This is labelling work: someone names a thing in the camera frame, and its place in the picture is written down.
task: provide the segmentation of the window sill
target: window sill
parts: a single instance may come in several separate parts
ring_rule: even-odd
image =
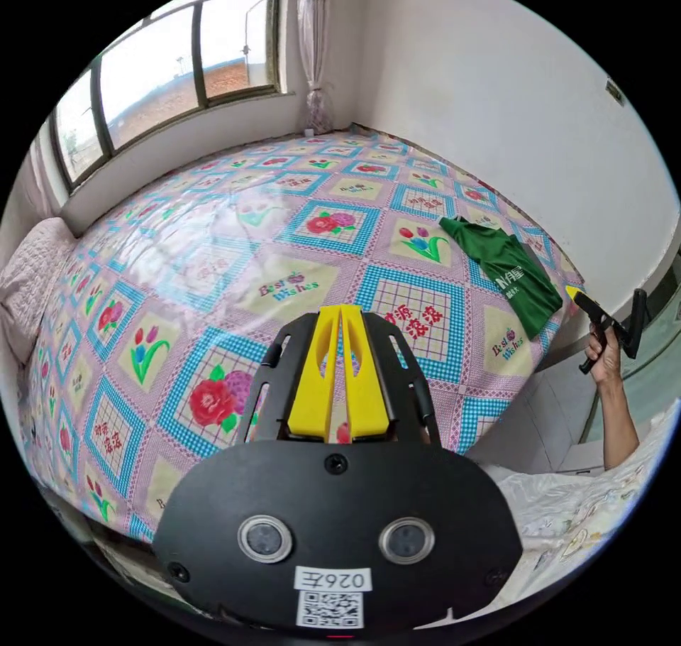
[[[295,97],[297,95],[296,92],[289,90],[288,92],[273,92],[270,94],[256,94],[253,96],[244,96],[241,97],[240,99],[227,99],[224,103],[221,104],[215,104],[213,106],[210,106],[208,109],[198,109],[196,111],[191,111],[187,114],[183,114],[181,116],[178,116],[175,119],[172,119],[170,121],[167,121],[166,123],[163,123],[159,125],[157,128],[154,128],[152,130],[147,131],[143,135],[134,138],[130,142],[126,143],[124,146],[120,147],[117,151],[116,154],[113,156],[112,159],[106,161],[102,166],[97,168],[91,175],[86,177],[83,181],[81,181],[77,187],[73,189],[71,192],[69,199],[72,199],[85,185],[88,185],[92,180],[95,180],[100,174],[102,174],[104,171],[106,171],[111,164],[115,164],[117,159],[127,153],[130,150],[134,150],[137,146],[143,144],[144,142],[163,134],[164,132],[170,130],[171,128],[174,128],[175,126],[181,125],[183,123],[187,123],[188,121],[192,121],[194,119],[201,118],[203,116],[206,116],[207,114],[213,114],[217,113],[219,111],[223,111],[224,109],[228,109],[231,106],[237,106],[239,104],[246,104],[249,102],[258,102],[263,99],[281,99],[283,97]],[[65,201],[65,203],[62,204],[62,208],[64,206],[67,206],[69,203],[69,199]]]

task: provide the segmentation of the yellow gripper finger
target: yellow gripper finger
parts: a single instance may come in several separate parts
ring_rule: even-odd
[[[345,403],[348,407],[350,440],[383,435],[388,430],[388,414],[360,307],[341,305],[340,315],[343,321]],[[360,364],[356,376],[353,373],[352,353]]]
[[[580,289],[578,289],[578,288],[575,287],[575,286],[566,286],[566,287],[565,287],[565,291],[567,291],[567,295],[570,296],[570,299],[571,299],[571,300],[574,300],[574,299],[575,299],[575,296],[576,296],[578,293],[583,293],[583,291],[581,291]]]
[[[338,305],[319,309],[319,317],[289,414],[289,431],[294,435],[327,440],[331,423],[340,318],[341,309]],[[320,368],[325,355],[326,372],[322,376]]]

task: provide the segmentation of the green shirt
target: green shirt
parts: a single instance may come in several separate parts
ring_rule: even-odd
[[[529,338],[533,339],[563,306],[558,291],[515,235],[463,218],[442,218],[440,227],[499,286]]]

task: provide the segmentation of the quilted bedspread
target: quilted bedspread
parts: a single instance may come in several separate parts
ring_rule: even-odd
[[[342,302],[401,327],[443,445],[466,452],[546,353],[568,298],[528,340],[439,228],[456,214],[529,243],[559,293],[581,286],[553,240],[496,192],[375,133],[270,141],[154,181],[88,230],[48,300],[21,403],[33,475],[151,539],[178,480],[229,447],[279,328]],[[332,441],[343,438],[338,376]]]

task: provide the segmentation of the window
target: window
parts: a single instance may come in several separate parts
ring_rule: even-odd
[[[201,66],[208,99],[270,82],[267,0],[208,0],[201,12]]]
[[[172,0],[100,53],[50,117],[71,191],[154,130],[277,91],[278,0]]]
[[[62,160],[75,180],[102,155],[90,105],[90,71],[87,70],[61,98],[56,108]]]
[[[199,106],[191,7],[124,38],[101,58],[101,105],[114,149]]]

